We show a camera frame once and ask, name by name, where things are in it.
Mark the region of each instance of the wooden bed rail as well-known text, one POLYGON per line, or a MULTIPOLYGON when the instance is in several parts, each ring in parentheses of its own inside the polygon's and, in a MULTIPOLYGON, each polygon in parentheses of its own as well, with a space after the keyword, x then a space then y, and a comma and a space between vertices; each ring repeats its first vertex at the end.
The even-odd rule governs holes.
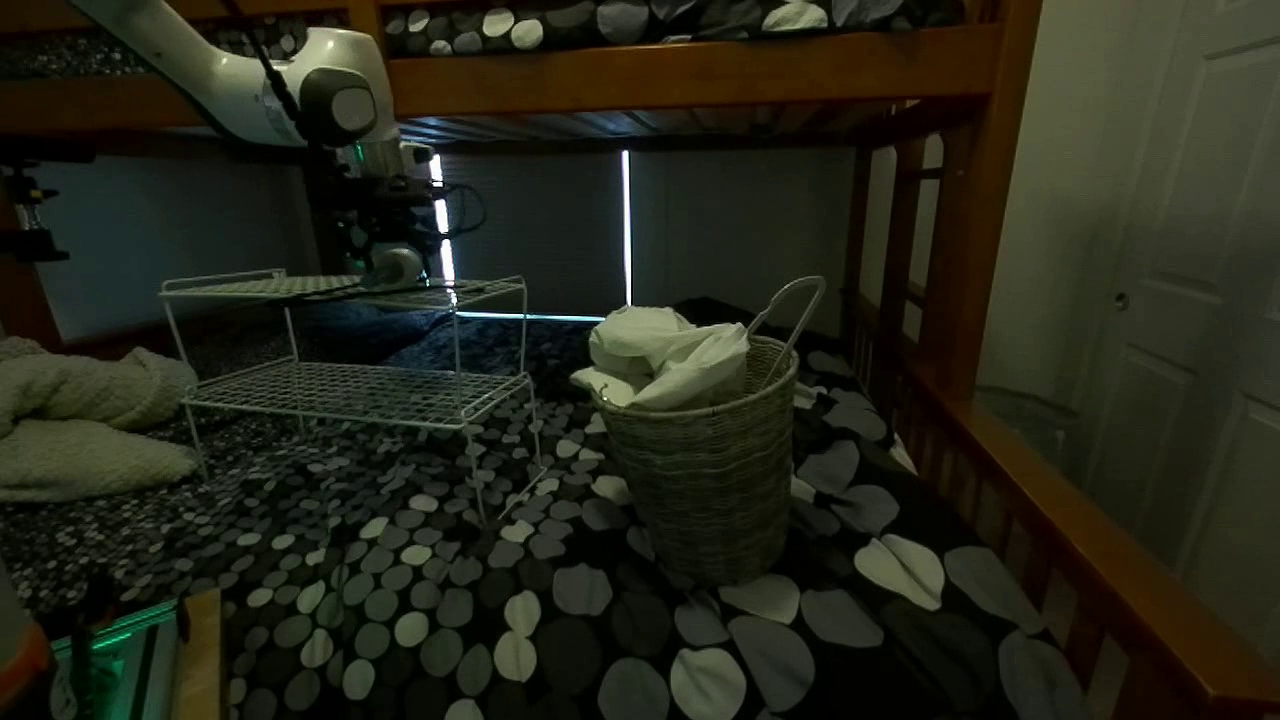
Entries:
POLYGON ((1280 673, 1049 460, 924 372, 900 380, 920 474, 1045 608, 1092 715, 1280 715, 1280 673))

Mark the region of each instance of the bed sheet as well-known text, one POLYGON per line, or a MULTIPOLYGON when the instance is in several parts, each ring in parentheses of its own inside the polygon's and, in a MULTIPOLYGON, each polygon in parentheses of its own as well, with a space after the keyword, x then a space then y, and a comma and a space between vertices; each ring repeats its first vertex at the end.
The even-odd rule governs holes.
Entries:
POLYGON ((777 568, 678 591, 653 565, 603 418, 556 385, 584 329, 534 329, 530 356, 546 471, 526 484, 522 411, 485 428, 485 492, 526 484, 497 529, 465 521, 458 435, 202 417, 202 479, 0 506, 0 558, 36 610, 72 604, 93 568, 140 604, 219 585, 227 706, 252 720, 1081 706, 1040 610, 883 451, 838 359, 808 351, 800 375, 777 568))

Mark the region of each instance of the wooden bed frame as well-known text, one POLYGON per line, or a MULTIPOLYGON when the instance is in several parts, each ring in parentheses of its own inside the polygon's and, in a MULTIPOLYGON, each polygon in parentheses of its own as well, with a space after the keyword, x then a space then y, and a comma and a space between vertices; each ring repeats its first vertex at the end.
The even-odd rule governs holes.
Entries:
MULTIPOLYGON (((373 35, 390 5, 408 0, 242 0, 252 16, 336 11, 373 35)), ((174 7, 219 16, 217 0, 174 7)), ((972 405, 1040 0, 962 0, 962 11, 956 29, 924 31, 387 58, 387 70, 408 126, 458 151, 854 142, 844 267, 852 351, 920 474, 1045 604, 1096 715, 1280 715, 1274 669, 972 405), (942 163, 924 163, 924 135, 942 141, 942 163), (883 293, 868 302, 854 278, 876 149, 896 151, 896 190, 883 293), (920 185, 939 188, 924 287, 909 278, 920 185)), ((68 29, 83 18, 54 0, 0 7, 0 35, 68 29)), ((0 108, 0 135, 75 135, 105 151, 151 151, 159 142, 135 131, 201 122, 148 75, 7 81, 0 108)), ((10 260, 0 260, 0 318, 42 329, 54 343, 39 275, 10 260)))

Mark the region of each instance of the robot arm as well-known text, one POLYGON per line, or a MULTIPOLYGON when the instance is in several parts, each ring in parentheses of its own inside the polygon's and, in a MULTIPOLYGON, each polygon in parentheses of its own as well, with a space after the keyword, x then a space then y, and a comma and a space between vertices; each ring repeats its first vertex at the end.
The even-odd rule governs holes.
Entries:
POLYGON ((164 0, 72 0, 93 22, 172 81, 219 131, 268 149, 366 142, 365 174, 395 174, 390 85, 365 31, 311 29, 293 58, 270 58, 294 116, 280 102, 259 58, 209 42, 164 0))

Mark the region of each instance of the basket handle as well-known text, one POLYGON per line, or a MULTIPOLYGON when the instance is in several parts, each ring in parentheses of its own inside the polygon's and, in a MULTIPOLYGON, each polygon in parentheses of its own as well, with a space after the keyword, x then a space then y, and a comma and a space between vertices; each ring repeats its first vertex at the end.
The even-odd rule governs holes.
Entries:
POLYGON ((789 334, 789 347, 795 347, 795 334, 808 329, 817 302, 824 298, 824 287, 829 287, 824 275, 791 275, 791 278, 789 278, 782 287, 777 287, 777 293, 766 296, 766 302, 750 317, 749 332, 754 334, 758 323, 763 323, 789 296, 808 293, 808 302, 805 302, 805 310, 800 310, 800 318, 795 318, 795 329, 791 329, 791 334, 789 334))

